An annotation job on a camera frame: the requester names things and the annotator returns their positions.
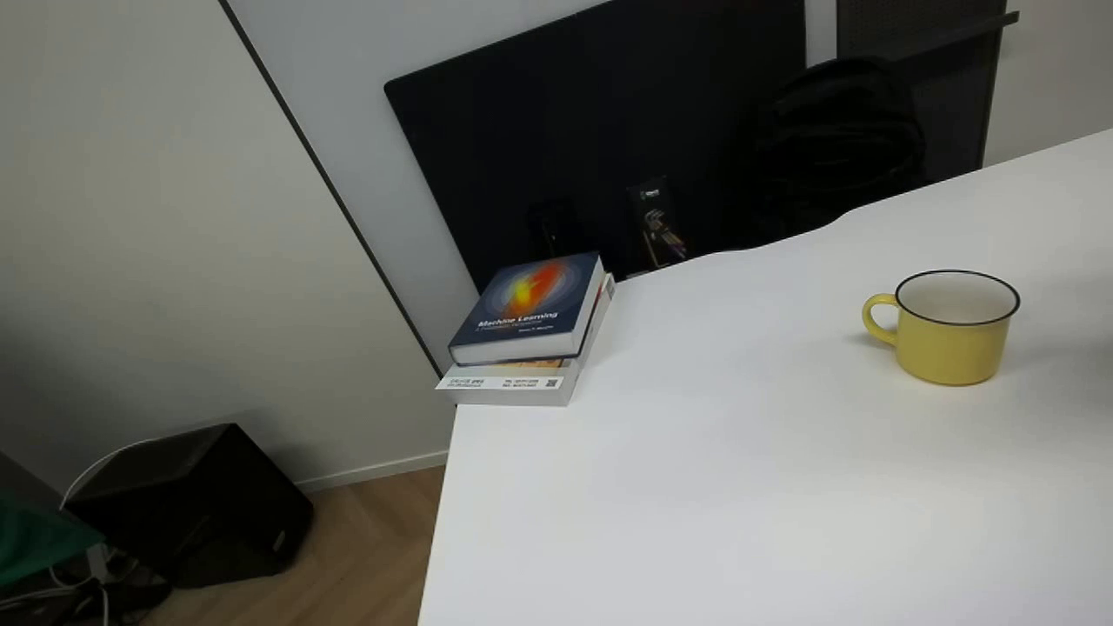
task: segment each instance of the green cloth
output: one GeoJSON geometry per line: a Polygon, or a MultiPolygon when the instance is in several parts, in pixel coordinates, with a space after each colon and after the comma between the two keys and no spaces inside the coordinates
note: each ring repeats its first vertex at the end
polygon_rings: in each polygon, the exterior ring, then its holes
{"type": "Polygon", "coordinates": [[[0,496],[0,587],[79,555],[104,539],[61,513],[0,496]]]}

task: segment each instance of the black backpack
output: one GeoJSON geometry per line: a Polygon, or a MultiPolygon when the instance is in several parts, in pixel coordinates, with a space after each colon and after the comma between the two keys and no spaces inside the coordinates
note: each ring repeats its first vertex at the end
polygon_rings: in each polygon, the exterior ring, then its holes
{"type": "Polygon", "coordinates": [[[778,89],[760,113],[757,156],[771,238],[926,183],[912,91],[874,58],[820,63],[778,89]]]}

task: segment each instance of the baseboard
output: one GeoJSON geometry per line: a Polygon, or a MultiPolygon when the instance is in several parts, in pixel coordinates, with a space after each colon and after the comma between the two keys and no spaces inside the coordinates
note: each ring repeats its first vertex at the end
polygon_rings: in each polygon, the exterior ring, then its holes
{"type": "Polygon", "coordinates": [[[352,485],[353,482],[363,482],[364,480],[371,480],[373,478],[383,478],[384,476],[443,466],[447,460],[449,451],[442,450],[440,452],[431,452],[429,454],[420,454],[407,459],[398,459],[397,461],[378,463],[377,466],[367,466],[365,468],[339,471],[328,476],[322,476],[321,478],[299,480],[297,481],[297,486],[302,489],[302,491],[308,493],[312,491],[328,489],[329,487],[352,485]]]}

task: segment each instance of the mug rim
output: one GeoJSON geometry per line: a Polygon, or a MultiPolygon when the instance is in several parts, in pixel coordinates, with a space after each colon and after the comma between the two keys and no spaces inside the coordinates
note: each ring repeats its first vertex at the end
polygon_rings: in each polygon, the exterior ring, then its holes
{"type": "Polygon", "coordinates": [[[998,278],[997,276],[993,276],[991,274],[986,274],[985,272],[975,272],[973,270],[951,270],[951,268],[946,268],[946,270],[928,270],[927,272],[919,272],[919,273],[913,274],[912,276],[908,276],[907,278],[900,281],[900,284],[897,285],[896,291],[893,292],[893,296],[896,299],[897,305],[900,307],[902,311],[907,312],[909,315],[915,315],[915,316],[919,317],[920,320],[924,320],[924,321],[927,321],[927,322],[932,322],[933,324],[943,324],[945,326],[985,326],[987,324],[994,324],[994,323],[1001,322],[1002,320],[1007,320],[1007,319],[1012,317],[1013,314],[1016,313],[1016,311],[1021,307],[1021,294],[1015,288],[1013,288],[1013,285],[1006,283],[1005,281],[998,278]],[[1004,315],[1001,315],[998,317],[994,317],[992,320],[987,320],[985,322],[945,322],[943,320],[935,320],[933,317],[928,317],[927,315],[920,315],[919,313],[916,313],[912,309],[908,309],[907,306],[905,306],[904,302],[900,302],[900,288],[904,287],[905,284],[907,284],[909,281],[913,281],[915,278],[919,278],[922,276],[928,276],[928,275],[932,275],[932,274],[973,274],[975,276],[982,276],[983,278],[989,278],[991,281],[996,281],[996,282],[1005,285],[1008,288],[1008,291],[1013,293],[1013,299],[1015,300],[1015,303],[1013,304],[1013,307],[1008,311],[1008,313],[1005,313],[1004,315]]]}

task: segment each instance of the yellow mug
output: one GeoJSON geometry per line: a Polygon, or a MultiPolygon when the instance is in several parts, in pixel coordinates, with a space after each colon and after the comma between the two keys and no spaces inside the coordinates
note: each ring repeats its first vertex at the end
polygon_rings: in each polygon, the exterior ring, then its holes
{"type": "Polygon", "coordinates": [[[1008,321],[1020,306],[1021,295],[1001,278],[934,270],[867,300],[861,321],[869,334],[896,346],[897,363],[909,374],[938,384],[975,384],[997,373],[1008,321]],[[896,332],[874,321],[878,304],[899,310],[896,332]]]}

